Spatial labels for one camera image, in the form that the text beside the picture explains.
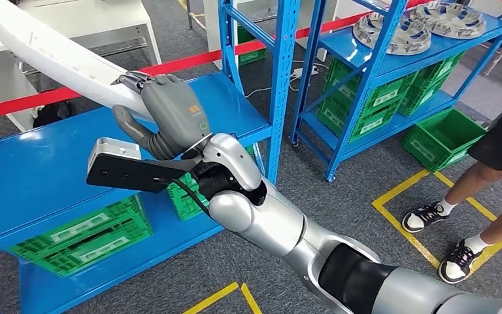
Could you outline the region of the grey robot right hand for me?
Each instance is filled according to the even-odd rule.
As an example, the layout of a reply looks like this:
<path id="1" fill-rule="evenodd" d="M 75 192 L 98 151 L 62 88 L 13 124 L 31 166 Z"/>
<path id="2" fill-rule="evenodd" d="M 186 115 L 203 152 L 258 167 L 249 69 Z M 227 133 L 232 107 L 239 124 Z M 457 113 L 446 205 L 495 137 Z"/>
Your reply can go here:
<path id="1" fill-rule="evenodd" d="M 211 136 L 203 106 L 191 86 L 177 76 L 128 71 L 112 85 L 124 85 L 134 91 L 148 116 L 158 125 L 154 133 L 136 121 L 132 115 L 135 109 L 112 106 L 117 125 L 155 159 L 172 160 Z"/>

